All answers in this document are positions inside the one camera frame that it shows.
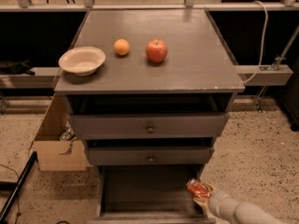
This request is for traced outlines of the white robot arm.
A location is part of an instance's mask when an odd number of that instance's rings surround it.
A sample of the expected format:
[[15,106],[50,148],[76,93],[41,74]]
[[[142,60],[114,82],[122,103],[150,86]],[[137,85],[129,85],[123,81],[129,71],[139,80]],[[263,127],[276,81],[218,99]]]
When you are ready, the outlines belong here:
[[286,224],[261,207],[236,200],[222,190],[213,189],[209,198],[195,195],[193,200],[213,216],[230,224]]

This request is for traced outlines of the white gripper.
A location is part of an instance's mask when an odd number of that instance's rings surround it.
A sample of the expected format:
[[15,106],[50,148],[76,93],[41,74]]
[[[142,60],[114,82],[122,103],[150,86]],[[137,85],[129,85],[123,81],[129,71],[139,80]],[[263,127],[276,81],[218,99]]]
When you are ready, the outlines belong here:
[[199,196],[194,196],[193,200],[200,207],[205,210],[210,210],[210,212],[215,216],[223,220],[232,219],[232,207],[230,205],[231,197],[218,190],[216,187],[209,183],[205,183],[204,186],[208,189],[209,193],[212,194],[210,198],[201,198]]

